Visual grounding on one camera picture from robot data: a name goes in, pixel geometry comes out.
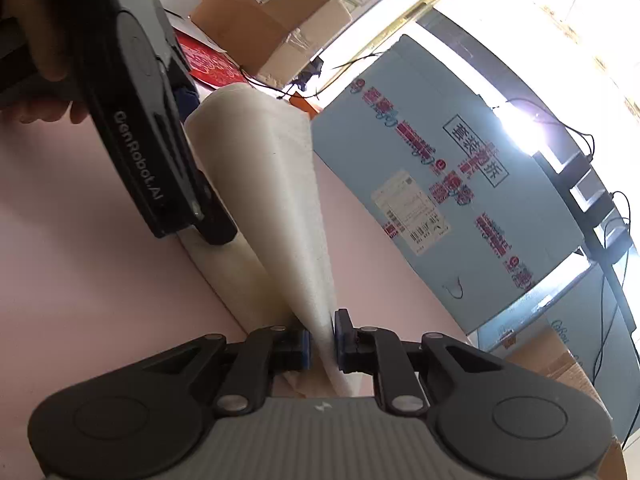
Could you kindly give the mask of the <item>left hand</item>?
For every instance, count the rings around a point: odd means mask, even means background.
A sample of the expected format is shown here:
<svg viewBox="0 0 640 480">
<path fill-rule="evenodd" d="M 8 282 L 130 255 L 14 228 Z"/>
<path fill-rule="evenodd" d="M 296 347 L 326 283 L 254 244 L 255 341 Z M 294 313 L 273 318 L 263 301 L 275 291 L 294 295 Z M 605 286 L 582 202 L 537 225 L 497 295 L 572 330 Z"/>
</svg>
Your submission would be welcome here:
<svg viewBox="0 0 640 480">
<path fill-rule="evenodd" d="M 35 66 L 47 81 L 58 82 L 67 74 L 63 41 L 55 28 L 44 0 L 3 0 L 6 18 L 15 18 L 24 32 Z M 70 121 L 81 124 L 89 115 L 87 107 L 78 101 L 55 96 L 37 96 L 5 107 L 1 116 L 6 122 L 31 124 L 37 120 L 57 122 L 70 110 Z"/>
</svg>

